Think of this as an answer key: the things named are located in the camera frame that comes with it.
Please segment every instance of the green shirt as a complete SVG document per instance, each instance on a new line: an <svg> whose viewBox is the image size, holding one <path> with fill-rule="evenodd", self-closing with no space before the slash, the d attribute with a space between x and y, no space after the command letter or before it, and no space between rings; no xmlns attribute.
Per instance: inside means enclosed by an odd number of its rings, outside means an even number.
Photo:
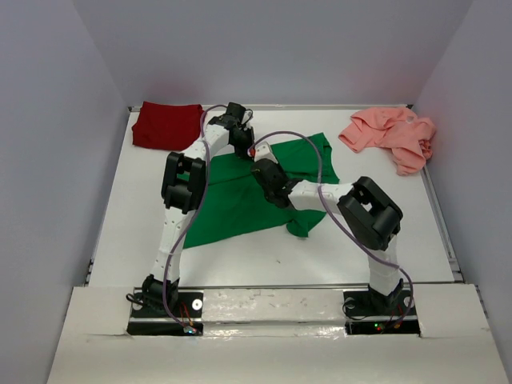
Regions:
<svg viewBox="0 0 512 384"><path fill-rule="evenodd" d="M330 158L332 148L326 137L315 134L310 139L322 156L322 182L338 183ZM273 145L272 151L290 178L316 182L318 160L308 142L302 139L282 142ZM213 158L206 200L186 236L185 248L283 224L291 234L306 238L326 215L313 210L282 210L269 203L250 174L252 164L234 154Z"/></svg>

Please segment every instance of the green fabric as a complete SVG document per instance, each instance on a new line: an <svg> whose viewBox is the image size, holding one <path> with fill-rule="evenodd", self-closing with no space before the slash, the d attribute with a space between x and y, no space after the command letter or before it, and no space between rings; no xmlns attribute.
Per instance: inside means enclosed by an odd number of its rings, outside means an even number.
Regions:
<svg viewBox="0 0 512 384"><path fill-rule="evenodd" d="M310 139L322 156L322 181L337 183L339 179L330 159L332 148L326 137L315 134ZM308 142L283 142L273 145L272 151L288 176L316 182L318 160ZM213 158L208 195L186 236L185 248L283 224L291 234L306 238L326 215L312 210L281 210L270 204L250 174L251 164L234 154Z"/></svg>

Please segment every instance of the gray wall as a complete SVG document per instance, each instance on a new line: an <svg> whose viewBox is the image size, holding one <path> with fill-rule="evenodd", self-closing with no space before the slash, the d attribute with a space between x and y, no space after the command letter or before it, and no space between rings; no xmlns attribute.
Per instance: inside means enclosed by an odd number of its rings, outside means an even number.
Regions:
<svg viewBox="0 0 512 384"><path fill-rule="evenodd" d="M429 165L462 272L480 285L512 378L512 2L476 0L417 102L438 124Z"/></svg>
<svg viewBox="0 0 512 384"><path fill-rule="evenodd" d="M130 105L413 102L471 0L74 0Z"/></svg>
<svg viewBox="0 0 512 384"><path fill-rule="evenodd" d="M0 382L46 382L126 104L69 0L0 2Z"/></svg>

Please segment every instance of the table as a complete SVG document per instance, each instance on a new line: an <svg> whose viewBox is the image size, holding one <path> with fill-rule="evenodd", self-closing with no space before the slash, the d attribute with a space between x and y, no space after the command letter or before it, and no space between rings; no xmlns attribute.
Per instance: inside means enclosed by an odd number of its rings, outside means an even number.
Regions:
<svg viewBox="0 0 512 384"><path fill-rule="evenodd" d="M255 137L276 130L324 132L333 147L340 182L370 176L402 208L398 261L415 282L452 282L454 277L420 174L396 175L390 154L369 148L353 153L339 133L356 110L255 110ZM217 111L210 113L206 120ZM130 114L110 200L94 255L90 286L140 286L150 272L162 233L160 189L167 152L132 145ZM296 139L277 136L270 143ZM219 154L233 152L225 148ZM183 251L181 286L304 286L368 282L365 255L326 217L306 239L284 226L244 234Z"/></svg>

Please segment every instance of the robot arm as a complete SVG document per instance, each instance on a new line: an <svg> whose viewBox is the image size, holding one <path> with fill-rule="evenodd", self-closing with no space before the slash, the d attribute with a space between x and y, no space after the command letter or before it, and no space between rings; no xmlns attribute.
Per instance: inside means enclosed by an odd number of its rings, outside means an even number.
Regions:
<svg viewBox="0 0 512 384"><path fill-rule="evenodd" d="M288 178L265 142L256 148L251 173L263 188L266 200L277 207L325 211L318 196L318 184ZM381 260L397 264L396 234L403 214L371 178L361 177L347 184L322 184L322 196L330 211L344 217L361 244ZM368 263L372 302L381 309L389 308L402 290L399 271L370 257Z"/></svg>
<svg viewBox="0 0 512 384"><path fill-rule="evenodd" d="M231 102L224 115L210 120L204 139L198 138L181 153L171 152L168 155L162 182L165 220L156 260L150 275L142 284L144 303L162 306L164 281L167 283L169 307L172 308L178 300L179 263L185 242L183 232L199 207L206 186L206 148L203 140L210 148L211 158L231 144L237 156L250 159L247 150L254 143L254 132L247 123L249 119L246 108ZM167 258L180 237L182 240L173 252L165 276Z"/></svg>

